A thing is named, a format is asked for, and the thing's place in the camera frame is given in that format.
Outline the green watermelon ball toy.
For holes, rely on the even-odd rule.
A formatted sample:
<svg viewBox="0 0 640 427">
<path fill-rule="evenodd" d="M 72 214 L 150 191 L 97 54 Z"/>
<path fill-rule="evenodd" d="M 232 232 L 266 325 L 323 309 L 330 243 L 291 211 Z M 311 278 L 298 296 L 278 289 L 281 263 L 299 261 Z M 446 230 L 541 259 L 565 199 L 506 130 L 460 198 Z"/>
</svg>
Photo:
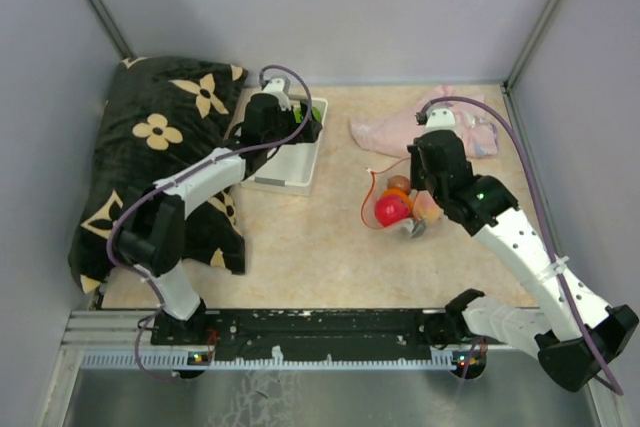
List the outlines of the green watermelon ball toy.
<svg viewBox="0 0 640 427">
<path fill-rule="evenodd" d="M 312 118 L 313 118 L 316 122 L 321 123 L 321 122 L 322 122 L 322 114 L 321 114 L 321 112 L 319 111 L 319 109 L 318 109 L 318 108 L 316 108 L 316 107 L 312 107 L 312 108 L 311 108 L 311 110 L 312 110 Z M 301 122 L 303 121 L 303 119 L 304 119 L 304 118 L 305 118 L 305 116 L 306 116 L 306 111 L 307 111 L 307 105 L 306 105 L 306 104 L 304 104 L 304 103 L 299 104 L 299 105 L 297 105 L 297 106 L 295 106 L 295 107 L 293 108 L 293 112 L 294 112 L 294 119 L 295 119 L 295 121 L 296 121 L 297 123 L 301 123 Z"/>
</svg>

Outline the orange fruit toy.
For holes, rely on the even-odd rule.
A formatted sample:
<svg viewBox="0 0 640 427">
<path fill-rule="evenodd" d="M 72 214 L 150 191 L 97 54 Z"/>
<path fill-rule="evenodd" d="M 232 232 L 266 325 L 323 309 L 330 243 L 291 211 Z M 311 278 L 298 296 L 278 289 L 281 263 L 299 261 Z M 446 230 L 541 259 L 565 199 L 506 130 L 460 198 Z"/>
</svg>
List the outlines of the orange fruit toy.
<svg viewBox="0 0 640 427">
<path fill-rule="evenodd" d="M 411 199 L 410 195 L 405 193 L 403 190 L 401 189 L 397 189 L 397 188 L 391 188 L 391 189 L 387 189 L 385 190 L 382 194 L 381 194 L 382 198 L 385 197 L 398 197 L 399 199 L 401 199 L 410 209 L 413 208 L 413 200 Z"/>
</svg>

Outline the peach toy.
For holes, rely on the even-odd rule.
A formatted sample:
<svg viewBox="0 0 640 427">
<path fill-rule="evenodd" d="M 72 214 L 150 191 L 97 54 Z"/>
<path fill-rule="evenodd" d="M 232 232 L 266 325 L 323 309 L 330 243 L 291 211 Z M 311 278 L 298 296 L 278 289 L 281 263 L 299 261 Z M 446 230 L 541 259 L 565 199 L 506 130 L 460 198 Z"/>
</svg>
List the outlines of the peach toy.
<svg viewBox="0 0 640 427">
<path fill-rule="evenodd" d="M 442 216 L 442 209 L 436 204 L 428 191 L 419 191 L 413 201 L 413 217 L 416 221 L 423 221 L 433 225 Z"/>
</svg>

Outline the brown passion fruit toy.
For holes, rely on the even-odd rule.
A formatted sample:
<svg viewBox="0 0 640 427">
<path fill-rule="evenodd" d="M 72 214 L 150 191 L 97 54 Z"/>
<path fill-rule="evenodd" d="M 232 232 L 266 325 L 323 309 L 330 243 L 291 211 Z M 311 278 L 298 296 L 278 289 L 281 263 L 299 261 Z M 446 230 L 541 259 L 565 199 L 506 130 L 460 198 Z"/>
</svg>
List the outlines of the brown passion fruit toy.
<svg viewBox="0 0 640 427">
<path fill-rule="evenodd" d="M 388 178 L 387 188 L 399 190 L 409 195 L 411 193 L 411 182 L 403 175 L 394 175 Z"/>
</svg>

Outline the clear orange zip bag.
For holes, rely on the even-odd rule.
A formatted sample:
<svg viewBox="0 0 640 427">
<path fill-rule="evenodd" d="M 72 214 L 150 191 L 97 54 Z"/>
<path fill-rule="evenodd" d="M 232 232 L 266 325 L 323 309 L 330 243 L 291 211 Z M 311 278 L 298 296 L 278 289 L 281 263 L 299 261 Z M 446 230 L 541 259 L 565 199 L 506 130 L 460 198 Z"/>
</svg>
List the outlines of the clear orange zip bag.
<svg viewBox="0 0 640 427">
<path fill-rule="evenodd" d="M 382 170 L 367 169 L 370 186 L 360 207 L 367 228 L 416 238 L 439 222 L 443 210 L 428 191 L 412 187 L 410 167 L 403 158 Z"/>
</svg>

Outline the red apple toy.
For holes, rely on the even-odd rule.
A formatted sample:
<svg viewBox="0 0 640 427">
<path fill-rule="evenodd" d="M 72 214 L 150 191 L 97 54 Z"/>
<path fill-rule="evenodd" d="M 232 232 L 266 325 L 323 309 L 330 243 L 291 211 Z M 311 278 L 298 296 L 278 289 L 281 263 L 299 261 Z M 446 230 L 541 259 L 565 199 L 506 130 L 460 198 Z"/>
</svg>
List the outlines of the red apple toy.
<svg viewBox="0 0 640 427">
<path fill-rule="evenodd" d="M 412 209 L 398 197 L 381 197 L 374 206 L 374 216 L 382 227 L 394 225 L 409 218 L 411 214 Z"/>
</svg>

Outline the dark green avocado toy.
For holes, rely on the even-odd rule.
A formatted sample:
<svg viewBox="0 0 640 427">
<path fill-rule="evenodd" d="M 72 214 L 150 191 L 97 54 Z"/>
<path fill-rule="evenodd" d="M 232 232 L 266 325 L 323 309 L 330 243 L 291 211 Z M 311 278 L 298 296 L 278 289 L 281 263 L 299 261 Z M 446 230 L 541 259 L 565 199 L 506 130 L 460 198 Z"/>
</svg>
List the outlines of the dark green avocado toy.
<svg viewBox="0 0 640 427">
<path fill-rule="evenodd" d="M 427 225 L 424 220 L 408 219 L 403 228 L 409 238 L 418 238 L 425 233 Z"/>
</svg>

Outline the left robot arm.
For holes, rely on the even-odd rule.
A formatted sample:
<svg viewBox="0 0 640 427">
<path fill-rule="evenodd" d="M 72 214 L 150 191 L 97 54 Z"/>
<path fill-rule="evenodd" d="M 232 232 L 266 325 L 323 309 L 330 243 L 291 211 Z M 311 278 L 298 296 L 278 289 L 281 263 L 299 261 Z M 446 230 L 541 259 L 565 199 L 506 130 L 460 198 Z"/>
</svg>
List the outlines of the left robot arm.
<svg viewBox="0 0 640 427">
<path fill-rule="evenodd" d="M 265 90 L 245 108 L 240 134 L 224 147 L 149 187 L 132 187 L 125 211 L 115 222 L 106 253 L 115 265 L 141 275 L 158 298 L 161 312 L 173 318 L 172 330 L 184 342 L 201 341 L 208 320 L 197 311 L 204 301 L 182 266 L 189 216 L 215 194 L 256 174 L 284 145 L 312 144 L 322 130 L 310 94 L 295 98 L 300 121 L 286 94 Z"/>
</svg>

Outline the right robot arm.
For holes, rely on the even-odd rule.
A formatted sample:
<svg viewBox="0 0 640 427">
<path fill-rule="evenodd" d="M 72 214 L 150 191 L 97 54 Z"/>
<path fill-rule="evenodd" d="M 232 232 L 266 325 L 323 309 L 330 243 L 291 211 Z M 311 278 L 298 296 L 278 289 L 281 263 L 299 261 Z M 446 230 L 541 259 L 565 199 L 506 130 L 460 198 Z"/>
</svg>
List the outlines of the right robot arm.
<svg viewBox="0 0 640 427">
<path fill-rule="evenodd" d="M 491 250 L 539 307 L 510 307 L 469 289 L 452 301 L 448 334 L 461 343 L 487 336 L 514 347 L 569 392 L 603 372 L 629 343 L 637 314 L 595 294 L 567 258 L 549 255 L 516 197 L 497 178 L 474 173 L 452 131 L 428 132 L 408 151 L 412 186 L 431 193 L 449 220 Z"/>
</svg>

